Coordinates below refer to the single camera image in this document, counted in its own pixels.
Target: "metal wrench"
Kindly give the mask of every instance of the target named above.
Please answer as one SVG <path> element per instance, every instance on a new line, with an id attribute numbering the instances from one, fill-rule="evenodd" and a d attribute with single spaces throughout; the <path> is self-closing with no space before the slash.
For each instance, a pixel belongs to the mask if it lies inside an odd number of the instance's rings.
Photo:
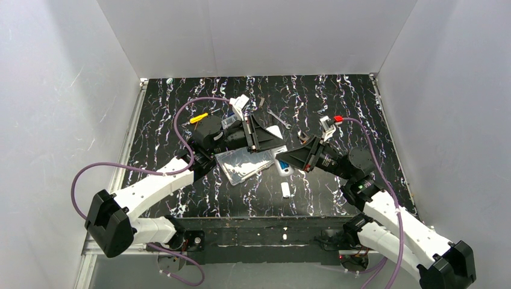
<path id="1" fill-rule="evenodd" d="M 281 122 L 287 129 L 291 128 L 291 125 L 289 123 L 281 120 L 280 117 L 278 117 L 276 114 L 274 114 L 273 111 L 271 111 L 269 108 L 266 112 L 271 114 L 274 118 L 276 118 L 279 122 Z"/>

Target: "yellow screwdriver handle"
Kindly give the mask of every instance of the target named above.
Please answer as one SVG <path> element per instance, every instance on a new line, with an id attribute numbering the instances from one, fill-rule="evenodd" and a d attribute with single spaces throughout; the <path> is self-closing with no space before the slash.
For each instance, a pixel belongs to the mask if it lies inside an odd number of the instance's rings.
<path id="1" fill-rule="evenodd" d="M 207 117 L 207 113 L 203 113 L 200 116 L 196 116 L 190 119 L 190 123 L 196 123 L 199 122 L 201 119 Z"/>

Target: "black marble table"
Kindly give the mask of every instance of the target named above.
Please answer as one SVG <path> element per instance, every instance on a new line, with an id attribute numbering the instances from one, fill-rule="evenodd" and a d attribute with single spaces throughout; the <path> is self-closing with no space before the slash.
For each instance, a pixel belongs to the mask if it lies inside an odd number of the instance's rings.
<path id="1" fill-rule="evenodd" d="M 363 122 L 371 133 L 383 172 L 392 183 L 400 201 L 416 214 L 374 86 L 368 75 L 257 76 L 219 78 L 176 78 L 149 80 L 137 132 L 128 162 L 131 166 L 157 170 L 169 162 L 183 146 L 172 129 L 176 111 L 188 100 L 200 96 L 250 97 L 246 111 L 253 113 L 264 126 L 269 125 L 270 108 L 292 124 L 285 129 L 279 122 L 288 148 L 297 148 L 297 133 L 321 135 L 322 116 L 342 115 Z M 258 110 L 260 99 L 263 108 Z M 181 125 L 191 116 L 220 108 L 215 115 L 224 117 L 230 109 L 223 102 L 195 102 L 178 119 L 181 133 L 191 135 L 193 126 Z M 367 146 L 359 127 L 343 123 L 330 142 L 341 152 Z M 144 175 L 126 172 L 123 187 L 134 184 Z M 293 196 L 282 198 L 280 183 L 290 184 Z M 247 181 L 231 185 L 217 166 L 202 181 L 169 196 L 143 214 L 159 217 L 271 217 L 271 216 L 351 216 L 357 214 L 346 202 L 339 187 L 343 179 L 321 169 L 296 172 L 287 178 L 277 175 L 274 166 Z"/>

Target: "white wall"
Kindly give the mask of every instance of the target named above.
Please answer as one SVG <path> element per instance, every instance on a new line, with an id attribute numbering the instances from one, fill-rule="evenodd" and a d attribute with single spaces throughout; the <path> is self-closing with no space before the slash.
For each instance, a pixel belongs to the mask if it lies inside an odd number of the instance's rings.
<path id="1" fill-rule="evenodd" d="M 74 174 L 116 161 L 138 80 L 94 0 L 0 1 L 0 288 L 72 288 Z M 111 170 L 78 187 L 87 211 Z"/>
<path id="2" fill-rule="evenodd" d="M 421 217 L 509 288 L 511 5 L 419 0 L 379 85 Z"/>
<path id="3" fill-rule="evenodd" d="M 377 72 L 416 0 L 98 2 L 154 78 Z"/>

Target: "gray floor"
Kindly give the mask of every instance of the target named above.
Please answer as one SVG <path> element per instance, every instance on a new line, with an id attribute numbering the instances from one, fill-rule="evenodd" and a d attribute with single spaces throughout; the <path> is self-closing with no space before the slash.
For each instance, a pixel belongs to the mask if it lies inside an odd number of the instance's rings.
<path id="1" fill-rule="evenodd" d="M 378 263 L 381 256 L 372 254 L 370 267 Z M 341 267 L 330 267 L 342 270 Z M 387 262 L 368 288 L 383 288 L 394 263 Z M 360 288 L 369 276 L 355 278 L 352 274 L 333 272 L 318 268 L 312 263 L 280 264 L 208 264 L 204 266 L 206 279 L 197 288 Z M 179 274 L 190 281 L 200 277 L 195 266 L 185 266 Z M 130 255 L 107 259 L 99 256 L 91 282 L 91 289 L 103 288 L 191 288 L 158 272 L 156 256 Z M 400 271 L 393 288 L 420 288 L 406 271 Z"/>

